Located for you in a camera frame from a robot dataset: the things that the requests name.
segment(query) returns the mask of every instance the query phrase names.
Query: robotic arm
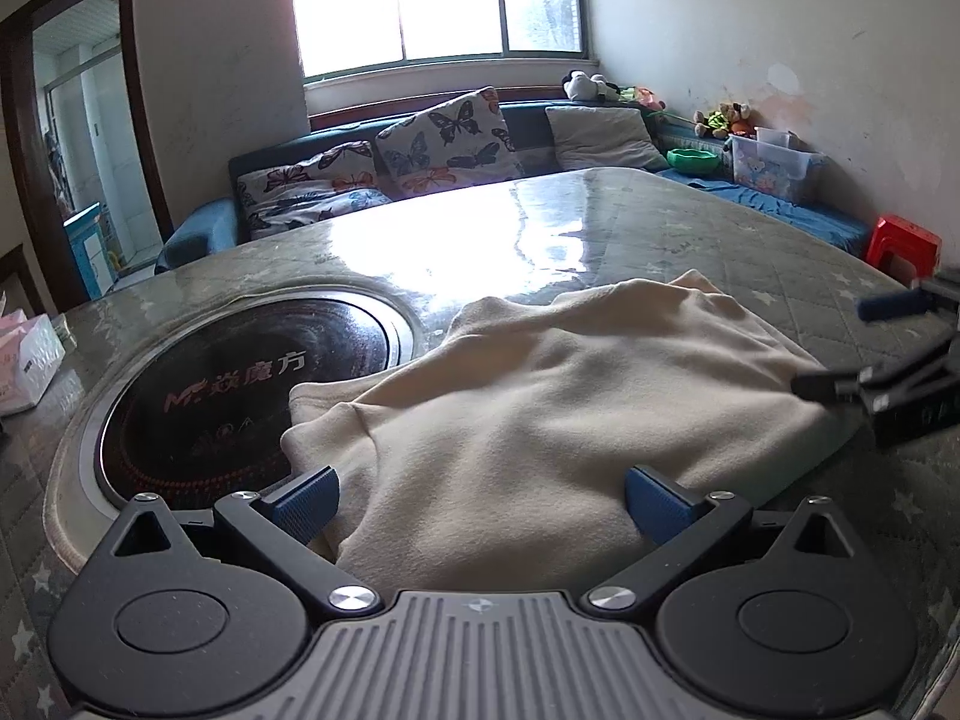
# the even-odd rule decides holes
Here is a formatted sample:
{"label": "robotic arm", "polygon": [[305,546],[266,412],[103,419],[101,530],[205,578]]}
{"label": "robotic arm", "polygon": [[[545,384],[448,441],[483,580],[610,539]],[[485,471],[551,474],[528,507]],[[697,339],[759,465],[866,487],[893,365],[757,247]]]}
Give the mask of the robotic arm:
{"label": "robotic arm", "polygon": [[323,469],[171,512],[138,494],[51,622],[85,720],[888,720],[913,620],[829,498],[756,512],[651,469],[625,503],[659,544],[578,599],[405,590],[392,605],[304,543]]}
{"label": "robotic arm", "polygon": [[887,448],[960,423],[960,271],[939,271],[908,292],[861,300],[863,322],[943,314],[954,325],[933,343],[893,365],[860,370],[802,374],[795,395],[824,405],[859,406],[869,420],[877,446]]}

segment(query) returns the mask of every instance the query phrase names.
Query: window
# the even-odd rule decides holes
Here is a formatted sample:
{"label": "window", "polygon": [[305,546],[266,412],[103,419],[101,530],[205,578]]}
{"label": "window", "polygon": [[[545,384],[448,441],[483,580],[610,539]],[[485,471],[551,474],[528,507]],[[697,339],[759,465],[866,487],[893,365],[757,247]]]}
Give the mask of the window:
{"label": "window", "polygon": [[294,0],[308,80],[437,59],[584,56],[579,0]]}

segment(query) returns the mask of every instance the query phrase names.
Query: black glass cooktop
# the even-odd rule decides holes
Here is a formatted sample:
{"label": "black glass cooktop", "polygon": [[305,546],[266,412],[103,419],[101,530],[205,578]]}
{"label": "black glass cooktop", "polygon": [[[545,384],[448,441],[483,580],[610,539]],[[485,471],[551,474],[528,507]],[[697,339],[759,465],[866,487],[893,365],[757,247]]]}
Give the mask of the black glass cooktop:
{"label": "black glass cooktop", "polygon": [[102,432],[101,488],[117,506],[149,490],[171,509],[262,490],[290,473],[280,434],[291,387],[385,370],[390,352],[370,313],[329,298],[269,303],[200,327],[120,395]]}

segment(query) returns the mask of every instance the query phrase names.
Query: butterfly pillow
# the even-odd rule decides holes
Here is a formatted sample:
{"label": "butterfly pillow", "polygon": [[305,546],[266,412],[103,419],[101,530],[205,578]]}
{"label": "butterfly pillow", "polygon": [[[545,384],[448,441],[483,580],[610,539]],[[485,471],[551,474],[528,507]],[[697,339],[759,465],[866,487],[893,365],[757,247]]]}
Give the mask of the butterfly pillow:
{"label": "butterfly pillow", "polygon": [[404,197],[523,175],[493,87],[388,127],[376,147]]}
{"label": "butterfly pillow", "polygon": [[257,170],[237,179],[253,240],[287,229],[270,220],[288,215],[298,220],[325,218],[320,211],[328,210],[330,199],[355,190],[380,194],[373,152],[366,141],[343,143],[296,165]]}

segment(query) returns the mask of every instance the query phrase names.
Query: tissue box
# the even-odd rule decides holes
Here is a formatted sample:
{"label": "tissue box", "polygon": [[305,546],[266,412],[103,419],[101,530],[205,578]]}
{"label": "tissue box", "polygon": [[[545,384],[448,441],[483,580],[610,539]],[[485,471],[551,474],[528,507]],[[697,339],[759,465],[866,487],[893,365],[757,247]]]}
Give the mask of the tissue box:
{"label": "tissue box", "polygon": [[47,314],[0,317],[0,416],[40,403],[64,360],[64,345]]}

